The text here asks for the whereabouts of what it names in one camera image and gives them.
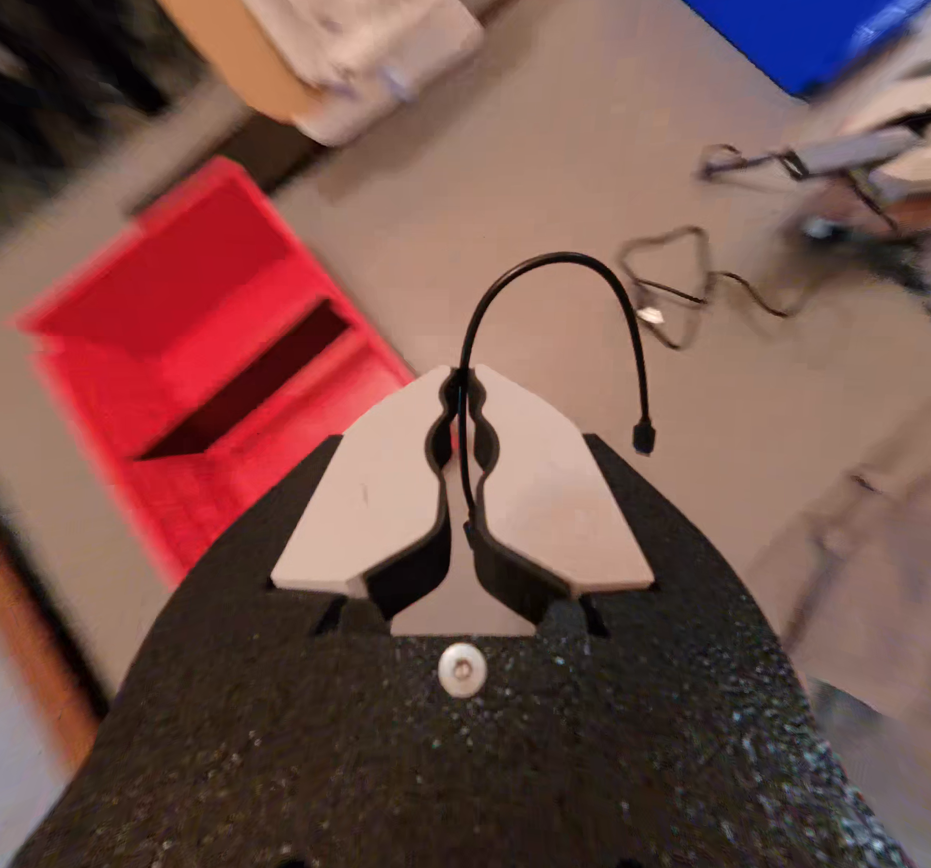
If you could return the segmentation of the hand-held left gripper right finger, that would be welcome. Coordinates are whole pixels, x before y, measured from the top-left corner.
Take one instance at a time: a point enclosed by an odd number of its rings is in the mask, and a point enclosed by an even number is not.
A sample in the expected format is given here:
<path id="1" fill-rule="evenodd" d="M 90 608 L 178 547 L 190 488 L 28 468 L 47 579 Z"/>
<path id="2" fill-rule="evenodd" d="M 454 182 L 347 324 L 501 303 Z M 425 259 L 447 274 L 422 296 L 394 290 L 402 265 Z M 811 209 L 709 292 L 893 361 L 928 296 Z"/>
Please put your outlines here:
<path id="1" fill-rule="evenodd" d="M 467 524 L 479 583 L 537 626 L 550 606 L 656 580 L 576 424 L 477 365 L 467 411 L 481 470 Z"/>

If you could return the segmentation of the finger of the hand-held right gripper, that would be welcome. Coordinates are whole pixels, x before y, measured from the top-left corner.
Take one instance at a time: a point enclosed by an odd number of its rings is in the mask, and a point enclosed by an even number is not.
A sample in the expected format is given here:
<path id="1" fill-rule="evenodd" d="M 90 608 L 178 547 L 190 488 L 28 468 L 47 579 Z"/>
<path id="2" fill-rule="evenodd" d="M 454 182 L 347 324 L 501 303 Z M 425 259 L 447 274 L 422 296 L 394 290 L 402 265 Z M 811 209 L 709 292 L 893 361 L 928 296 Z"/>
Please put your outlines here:
<path id="1" fill-rule="evenodd" d="M 833 136 L 859 135 L 904 127 L 926 137 L 930 127 L 930 73 L 910 72 L 867 101 L 837 115 L 822 129 Z"/>

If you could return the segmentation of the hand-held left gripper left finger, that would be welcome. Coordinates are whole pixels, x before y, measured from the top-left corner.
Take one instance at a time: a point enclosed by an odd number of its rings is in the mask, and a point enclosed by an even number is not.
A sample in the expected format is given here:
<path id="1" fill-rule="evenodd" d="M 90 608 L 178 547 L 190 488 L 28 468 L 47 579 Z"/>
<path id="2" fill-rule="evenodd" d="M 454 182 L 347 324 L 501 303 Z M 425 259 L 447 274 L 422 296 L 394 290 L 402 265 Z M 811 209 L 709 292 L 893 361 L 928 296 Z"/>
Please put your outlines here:
<path id="1" fill-rule="evenodd" d="M 385 619 L 436 590 L 450 563 L 455 399 L 440 365 L 343 432 L 271 572 L 278 589 L 366 599 Z"/>

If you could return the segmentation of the grey USB hub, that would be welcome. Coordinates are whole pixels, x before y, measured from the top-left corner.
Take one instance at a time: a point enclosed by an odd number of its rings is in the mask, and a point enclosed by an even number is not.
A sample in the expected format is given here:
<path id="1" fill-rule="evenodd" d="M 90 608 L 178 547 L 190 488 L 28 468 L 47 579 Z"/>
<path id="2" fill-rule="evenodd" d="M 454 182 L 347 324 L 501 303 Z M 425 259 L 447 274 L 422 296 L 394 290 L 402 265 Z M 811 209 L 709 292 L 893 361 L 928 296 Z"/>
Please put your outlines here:
<path id="1" fill-rule="evenodd" d="M 800 179 L 836 176 L 884 164 L 923 142 L 913 129 L 891 126 L 801 146 L 785 154 L 785 163 Z"/>

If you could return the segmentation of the red plastic bin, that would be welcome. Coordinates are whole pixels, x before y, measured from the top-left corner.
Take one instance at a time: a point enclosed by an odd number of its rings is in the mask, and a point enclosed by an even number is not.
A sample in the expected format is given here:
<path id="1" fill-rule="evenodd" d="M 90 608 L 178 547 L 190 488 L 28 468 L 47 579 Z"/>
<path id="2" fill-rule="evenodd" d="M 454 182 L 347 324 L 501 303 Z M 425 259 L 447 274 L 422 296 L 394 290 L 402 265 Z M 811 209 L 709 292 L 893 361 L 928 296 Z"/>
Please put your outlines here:
<path id="1" fill-rule="evenodd" d="M 210 161 L 17 315 L 169 584 L 413 373 L 237 163 Z"/>

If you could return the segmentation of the grey desk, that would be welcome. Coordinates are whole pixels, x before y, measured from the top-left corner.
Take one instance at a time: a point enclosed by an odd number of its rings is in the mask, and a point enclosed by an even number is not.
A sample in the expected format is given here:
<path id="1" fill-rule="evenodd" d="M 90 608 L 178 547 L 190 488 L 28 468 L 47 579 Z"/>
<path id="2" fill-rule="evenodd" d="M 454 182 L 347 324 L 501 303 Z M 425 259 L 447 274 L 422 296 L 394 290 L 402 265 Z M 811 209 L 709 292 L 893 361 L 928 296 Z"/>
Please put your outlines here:
<path id="1" fill-rule="evenodd" d="M 679 0 L 513 0 L 485 46 L 275 196 L 283 218 L 417 371 L 454 362 L 471 311 L 518 261 L 619 247 L 678 225 L 716 265 L 782 297 L 805 274 L 780 234 L 803 199 L 780 174 L 704 184 L 705 148 L 829 136 L 929 60 L 929 21 L 812 105 L 782 94 Z M 2 514 L 106 699 L 170 587 L 10 325 L 122 230 L 125 210 L 239 116 L 208 80 L 79 172 L 2 239 Z M 929 398 L 929 321 L 855 272 L 781 323 L 732 286 L 691 350 L 646 342 L 656 453 L 636 457 L 633 365 L 591 274 L 548 269 L 495 302 L 476 357 L 597 432 L 745 576 L 766 547 Z"/>

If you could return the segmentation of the pale cloth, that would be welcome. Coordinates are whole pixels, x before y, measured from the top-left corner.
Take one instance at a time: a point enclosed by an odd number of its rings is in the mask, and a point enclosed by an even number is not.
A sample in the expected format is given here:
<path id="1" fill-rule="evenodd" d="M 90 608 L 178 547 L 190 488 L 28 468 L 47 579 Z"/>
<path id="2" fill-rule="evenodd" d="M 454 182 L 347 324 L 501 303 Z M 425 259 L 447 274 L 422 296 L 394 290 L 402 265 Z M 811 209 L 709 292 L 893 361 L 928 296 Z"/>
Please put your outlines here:
<path id="1" fill-rule="evenodd" d="M 928 720 L 929 402 L 791 519 L 743 580 L 810 687 Z"/>

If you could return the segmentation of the cardboard box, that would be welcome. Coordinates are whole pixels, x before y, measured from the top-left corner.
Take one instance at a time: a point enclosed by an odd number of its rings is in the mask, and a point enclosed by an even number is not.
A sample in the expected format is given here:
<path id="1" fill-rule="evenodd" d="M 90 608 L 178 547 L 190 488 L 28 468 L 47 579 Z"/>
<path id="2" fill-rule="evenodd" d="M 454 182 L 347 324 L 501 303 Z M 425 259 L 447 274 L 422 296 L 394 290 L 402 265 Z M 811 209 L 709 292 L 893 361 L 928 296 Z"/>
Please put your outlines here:
<path id="1" fill-rule="evenodd" d="M 243 1 L 157 1 L 246 106 L 293 124 L 326 104 L 326 94 L 298 79 Z"/>

